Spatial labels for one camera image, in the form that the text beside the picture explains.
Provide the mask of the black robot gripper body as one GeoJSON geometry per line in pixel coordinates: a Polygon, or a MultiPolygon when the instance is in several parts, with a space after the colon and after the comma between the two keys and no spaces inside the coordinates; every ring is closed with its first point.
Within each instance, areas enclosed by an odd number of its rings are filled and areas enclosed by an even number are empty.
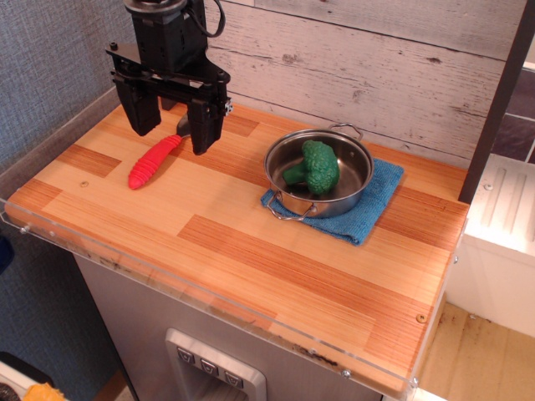
{"type": "Polygon", "coordinates": [[[106,53],[113,59],[114,77],[145,82],[157,97],[187,106],[193,99],[225,100],[230,75],[206,56],[208,40],[219,37],[226,25],[217,1],[219,21],[211,33],[203,1],[125,1],[132,18],[135,44],[111,42],[106,53]]]}

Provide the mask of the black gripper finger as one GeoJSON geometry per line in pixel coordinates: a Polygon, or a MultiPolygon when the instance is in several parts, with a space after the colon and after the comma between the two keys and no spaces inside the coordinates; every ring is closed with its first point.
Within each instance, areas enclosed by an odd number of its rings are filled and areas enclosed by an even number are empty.
{"type": "Polygon", "coordinates": [[[146,88],[145,82],[114,77],[114,83],[134,132],[145,136],[161,123],[158,97],[146,88]]]}
{"type": "Polygon", "coordinates": [[[226,116],[226,101],[193,99],[187,104],[187,117],[191,130],[191,142],[195,155],[208,151],[221,138],[222,124],[226,116]]]}

